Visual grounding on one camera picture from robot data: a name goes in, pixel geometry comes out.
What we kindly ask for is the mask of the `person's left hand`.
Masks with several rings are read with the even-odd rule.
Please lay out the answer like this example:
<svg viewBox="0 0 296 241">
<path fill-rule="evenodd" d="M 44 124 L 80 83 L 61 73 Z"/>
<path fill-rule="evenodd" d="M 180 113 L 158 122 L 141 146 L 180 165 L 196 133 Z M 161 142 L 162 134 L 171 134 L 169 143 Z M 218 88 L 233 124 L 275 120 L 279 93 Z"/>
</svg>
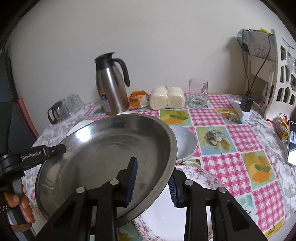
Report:
<svg viewBox="0 0 296 241">
<path fill-rule="evenodd" d="M 18 205 L 22 206 L 23 209 L 23 215 L 29 221 L 30 223 L 35 222 L 35 217 L 33 214 L 32 207 L 30 206 L 30 201 L 28 197 L 26 196 L 27 190 L 25 189 L 24 185 L 22 185 L 22 194 L 23 197 L 20 200 L 19 197 L 15 194 L 10 194 L 10 193 L 4 193 L 5 200 L 7 202 L 7 205 L 10 208 L 14 208 Z"/>
</svg>

